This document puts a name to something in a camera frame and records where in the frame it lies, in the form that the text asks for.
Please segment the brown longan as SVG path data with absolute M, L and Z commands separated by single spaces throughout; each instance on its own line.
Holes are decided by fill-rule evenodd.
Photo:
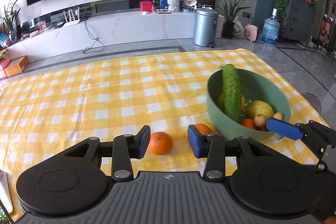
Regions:
M 256 127 L 264 127 L 266 124 L 266 117 L 262 114 L 256 114 L 253 118 L 253 122 Z
M 277 113 L 274 113 L 273 118 L 277 119 L 277 120 L 280 120 L 280 121 L 283 121 L 284 116 L 283 116 L 282 113 L 277 112 Z

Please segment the orange tangerine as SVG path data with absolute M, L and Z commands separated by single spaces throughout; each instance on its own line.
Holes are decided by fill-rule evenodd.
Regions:
M 251 130 L 255 130 L 256 129 L 256 126 L 254 124 L 254 121 L 252 119 L 244 119 L 240 122 L 240 124 L 246 128 L 249 128 Z
M 197 124 L 194 124 L 194 126 L 198 129 L 198 131 L 202 135 L 208 135 L 208 134 L 213 133 L 212 129 L 208 125 L 206 125 L 206 124 L 197 123 Z
M 151 134 L 148 150 L 154 155 L 167 155 L 173 148 L 173 139 L 165 132 Z

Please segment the small red fruit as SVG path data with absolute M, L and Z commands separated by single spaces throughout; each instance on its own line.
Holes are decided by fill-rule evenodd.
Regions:
M 262 127 L 256 127 L 256 130 L 258 131 L 262 131 L 262 132 L 267 132 L 267 128 L 265 126 L 262 126 Z

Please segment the yellow-green pear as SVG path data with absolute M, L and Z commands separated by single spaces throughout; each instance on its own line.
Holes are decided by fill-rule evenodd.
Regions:
M 253 119 L 256 114 L 262 114 L 266 119 L 269 119 L 274 115 L 274 111 L 270 104 L 256 100 L 249 105 L 247 109 L 247 117 Z

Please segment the green cucumber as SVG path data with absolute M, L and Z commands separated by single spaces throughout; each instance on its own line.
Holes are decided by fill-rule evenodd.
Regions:
M 222 69 L 225 114 L 233 121 L 240 119 L 241 87 L 238 70 L 232 64 L 226 64 Z

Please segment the red-green apple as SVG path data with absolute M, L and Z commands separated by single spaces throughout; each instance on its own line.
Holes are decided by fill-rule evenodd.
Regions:
M 224 97 L 225 97 L 225 94 L 224 93 L 220 93 L 217 96 L 217 99 L 215 100 L 215 103 L 216 103 L 217 107 L 220 108 L 222 112 L 225 112 L 225 109 L 224 109 Z M 245 97 L 243 96 L 243 94 L 241 94 L 241 111 L 244 108 L 245 108 Z

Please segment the green colander bowl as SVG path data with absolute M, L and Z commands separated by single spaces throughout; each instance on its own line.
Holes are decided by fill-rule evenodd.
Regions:
M 283 121 L 289 122 L 291 110 L 285 95 L 270 80 L 244 69 L 236 69 L 240 80 L 242 93 L 242 110 L 236 122 L 226 116 L 223 106 L 223 77 L 222 70 L 213 73 L 207 82 L 207 110 L 210 121 L 217 131 L 226 139 L 232 140 L 242 135 L 247 135 L 257 141 L 268 141 L 272 137 L 280 140 L 282 136 L 277 133 L 263 130 L 252 130 L 241 124 L 248 118 L 248 108 L 255 101 L 262 101 L 272 107 L 274 113 L 281 113 Z

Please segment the yellow checkered tablecloth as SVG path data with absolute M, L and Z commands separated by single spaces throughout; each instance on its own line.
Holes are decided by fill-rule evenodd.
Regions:
M 149 125 L 173 139 L 171 153 L 147 152 L 133 170 L 203 171 L 187 141 L 190 124 L 210 126 L 207 81 L 233 64 L 264 76 L 286 96 L 292 123 L 322 117 L 277 71 L 251 51 L 202 51 L 127 57 L 52 69 L 7 83 L 1 90 L 1 170 L 7 173 L 12 218 L 22 211 L 15 184 L 19 175 L 88 137 L 111 141 Z

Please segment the blue water jug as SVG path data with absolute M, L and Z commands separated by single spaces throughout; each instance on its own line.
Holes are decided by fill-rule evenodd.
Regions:
M 278 39 L 279 29 L 280 23 L 277 20 L 277 9 L 273 9 L 271 17 L 264 20 L 261 40 L 268 44 L 275 45 Z

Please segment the pink piglet heater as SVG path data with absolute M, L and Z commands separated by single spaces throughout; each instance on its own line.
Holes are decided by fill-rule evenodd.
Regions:
M 253 24 L 247 24 L 244 27 L 244 36 L 251 42 L 255 42 L 258 38 L 259 28 Z

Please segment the white plastic bag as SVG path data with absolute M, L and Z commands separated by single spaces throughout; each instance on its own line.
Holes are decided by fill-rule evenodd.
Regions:
M 234 29 L 232 35 L 236 38 L 244 39 L 245 38 L 244 27 L 242 25 L 242 22 L 239 20 L 238 16 L 234 18 L 233 23 L 234 23 Z

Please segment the dark grey drawer cabinet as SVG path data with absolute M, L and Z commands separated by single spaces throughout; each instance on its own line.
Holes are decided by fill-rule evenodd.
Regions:
M 307 43 L 315 18 L 315 7 L 305 0 L 290 0 L 286 8 L 288 19 L 283 23 L 281 37 Z

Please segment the silver pedal trash bin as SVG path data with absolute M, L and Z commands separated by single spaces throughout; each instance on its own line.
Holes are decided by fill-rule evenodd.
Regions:
M 219 12 L 208 8 L 198 8 L 195 12 L 193 43 L 200 47 L 215 46 Z

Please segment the potted long-leaf plant right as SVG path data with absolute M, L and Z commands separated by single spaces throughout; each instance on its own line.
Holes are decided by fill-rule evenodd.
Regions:
M 249 0 L 218 0 L 219 5 L 215 8 L 219 9 L 224 16 L 224 27 L 222 30 L 222 37 L 232 39 L 234 36 L 234 19 L 238 12 L 250 9 L 250 6 L 244 6 L 244 3 Z

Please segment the orange cardboard box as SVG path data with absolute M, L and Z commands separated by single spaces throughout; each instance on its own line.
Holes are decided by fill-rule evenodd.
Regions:
M 5 68 L 5 74 L 7 77 L 13 77 L 21 74 L 28 66 L 29 61 L 27 56 L 22 56 L 13 60 L 7 68 Z

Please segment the white marble tv cabinet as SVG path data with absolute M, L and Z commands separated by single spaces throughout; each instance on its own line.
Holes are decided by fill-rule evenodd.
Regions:
M 12 60 L 27 56 L 30 62 L 84 50 L 96 38 L 105 45 L 150 40 L 191 39 L 195 13 L 147 14 L 122 12 L 92 16 L 74 26 L 50 29 L 8 47 Z

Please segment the white wifi router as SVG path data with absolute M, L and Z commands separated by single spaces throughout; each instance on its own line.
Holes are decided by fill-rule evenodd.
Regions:
M 77 7 L 76 9 L 70 8 L 68 11 L 63 11 L 64 20 L 65 23 L 63 24 L 63 27 L 70 27 L 74 26 L 76 24 L 79 24 L 80 22 L 80 7 Z

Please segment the red box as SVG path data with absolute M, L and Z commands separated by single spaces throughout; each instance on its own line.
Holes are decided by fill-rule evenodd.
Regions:
M 139 2 L 139 8 L 141 10 L 141 12 L 152 12 L 152 6 L 153 3 L 152 1 L 148 1 L 148 0 L 142 0 Z

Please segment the stack of books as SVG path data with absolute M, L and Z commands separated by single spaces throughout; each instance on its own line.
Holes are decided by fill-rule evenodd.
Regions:
M 10 65 L 11 59 L 8 56 L 7 49 L 3 49 L 0 52 L 0 79 L 6 78 L 5 69 Z

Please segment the potted plant on cabinet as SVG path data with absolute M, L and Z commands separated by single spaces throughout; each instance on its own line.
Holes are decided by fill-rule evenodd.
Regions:
M 21 8 L 16 8 L 16 4 L 19 0 L 15 0 L 13 3 L 9 3 L 7 6 L 4 6 L 4 14 L 1 16 L 3 22 L 7 26 L 8 36 L 11 43 L 16 43 L 18 41 L 17 34 L 17 18 L 21 11 Z

